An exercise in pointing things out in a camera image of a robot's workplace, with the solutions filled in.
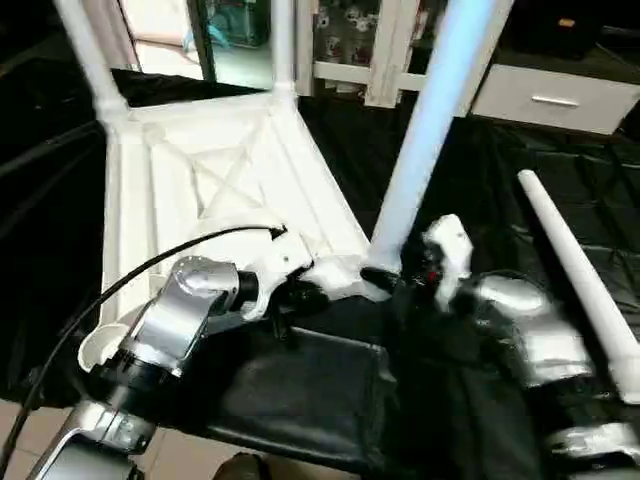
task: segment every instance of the tiled floor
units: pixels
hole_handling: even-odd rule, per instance
[[[11,429],[18,411],[15,404],[0,400],[0,442]],[[64,422],[69,410],[42,408],[34,412],[18,441],[6,480],[24,480],[53,435]],[[241,449],[213,440],[184,435],[174,430],[159,430],[144,455],[136,461],[150,480],[210,480],[218,467]],[[324,467],[266,456],[273,480],[355,480],[358,477]]]
[[[136,42],[136,51],[142,71],[164,75],[181,75],[202,80],[198,53],[160,43]],[[233,47],[225,50],[213,46],[216,80],[220,83],[268,90],[273,86],[271,49],[268,44],[260,48]]]

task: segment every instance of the black cable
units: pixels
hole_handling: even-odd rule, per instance
[[[66,132],[61,133],[60,135],[48,138],[44,142],[39,143],[35,147],[32,147],[26,152],[21,153],[14,159],[1,164],[0,179],[12,173],[15,170],[18,170],[19,168],[22,168],[28,165],[33,160],[36,160],[37,158],[40,158],[53,150],[57,150],[58,148],[74,140],[77,140],[82,137],[86,137],[87,135],[90,135],[92,133],[97,133],[99,131],[99,129],[97,128],[98,125],[99,125],[98,122],[96,122],[95,120],[91,120],[90,122],[83,123],[82,125],[76,128],[67,130]]]
[[[177,247],[171,248],[147,260],[142,265],[133,269],[131,272],[129,272],[124,277],[116,281],[109,288],[107,288],[96,300],[94,300],[87,308],[85,308],[80,315],[78,315],[75,319],[72,319],[71,321],[68,322],[70,324],[70,327],[67,329],[64,335],[60,337],[60,339],[58,340],[58,343],[56,343],[55,347],[49,354],[49,357],[47,357],[47,360],[42,366],[42,369],[40,370],[38,377],[33,382],[33,385],[31,386],[31,388],[29,389],[27,398],[24,401],[22,408],[20,409],[20,412],[18,413],[13,423],[11,432],[9,433],[9,436],[7,437],[7,440],[4,443],[4,447],[2,449],[2,458],[0,459],[0,478],[4,478],[7,472],[9,461],[11,460],[11,456],[13,455],[13,451],[16,449],[18,437],[20,436],[20,433],[24,428],[24,424],[26,423],[27,418],[29,417],[29,413],[31,412],[31,409],[33,408],[33,405],[36,399],[38,398],[40,388],[42,387],[42,384],[47,375],[47,372],[51,368],[51,365],[53,364],[58,353],[60,353],[60,350],[62,349],[64,344],[69,340],[69,338],[71,338],[71,335],[75,332],[78,326],[80,326],[82,321],[88,315],[90,315],[96,308],[98,308],[100,305],[106,302],[109,298],[111,298],[114,294],[116,294],[122,287],[127,285],[131,280],[136,278],[138,275],[140,275],[142,272],[144,272],[148,268],[162,262],[163,260],[166,260],[167,258],[175,255],[176,253],[187,250],[188,248],[191,248],[194,245],[197,245],[199,243],[205,242],[207,240],[211,240],[216,237],[220,237],[222,235],[228,235],[230,233],[235,233],[235,232],[243,232],[246,230],[269,230],[272,233],[272,236],[274,238],[275,236],[279,235],[284,231],[284,229],[267,227],[264,225],[243,226],[243,227],[235,227],[235,228],[220,230],[218,232],[209,233],[202,237],[198,237],[194,240],[189,240],[188,242],[184,242],[183,244],[178,245]]]

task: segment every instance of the metal pipe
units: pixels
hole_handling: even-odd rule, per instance
[[[120,95],[107,60],[98,45],[89,18],[80,0],[55,0],[58,13],[84,74],[93,90],[93,105],[100,120],[126,115],[127,102]]]
[[[399,271],[406,241],[498,0],[450,0],[378,217],[368,263]]]
[[[273,89],[293,93],[293,26],[292,0],[271,3],[271,52],[273,55]]]
[[[633,332],[536,174],[523,170],[518,179],[609,357],[622,399],[640,403],[640,346]]]

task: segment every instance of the white cabinet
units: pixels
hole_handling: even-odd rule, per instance
[[[340,12],[336,7],[332,7],[335,5],[332,0],[297,0],[298,93],[317,93],[314,92],[315,79],[322,79],[325,85],[329,82],[336,91],[340,91],[340,88],[345,91],[350,88],[359,89],[365,105],[393,108],[403,90],[419,91],[425,79],[426,68],[417,72],[408,71],[411,50],[416,42],[422,44],[423,50],[429,50],[432,37],[437,35],[438,16],[446,8],[446,2],[362,0],[337,3],[341,3],[343,8],[347,7],[344,8],[345,14],[349,4],[359,6],[359,14],[371,19],[371,30],[364,32],[373,42],[370,55],[365,53],[355,62],[351,61],[354,45],[353,42],[349,42],[348,28],[354,27],[343,23],[339,18]],[[481,53],[476,57],[472,73],[467,79],[458,116],[465,116],[469,111],[512,3],[513,0],[499,0],[496,3]],[[344,36],[335,33],[339,27],[335,23],[347,25],[347,33]],[[327,52],[323,51],[325,47],[334,48],[336,51],[329,51],[327,55]]]
[[[638,99],[639,85],[496,64],[473,113],[611,134]]]

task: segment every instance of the floor tile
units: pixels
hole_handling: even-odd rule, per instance
[[[226,460],[245,449],[168,430],[150,480],[211,480]]]
[[[24,480],[38,461],[38,456],[33,453],[16,450],[11,457],[11,463],[7,469],[4,480]]]
[[[39,408],[31,413],[18,439],[18,448],[25,452],[42,455],[71,409]]]

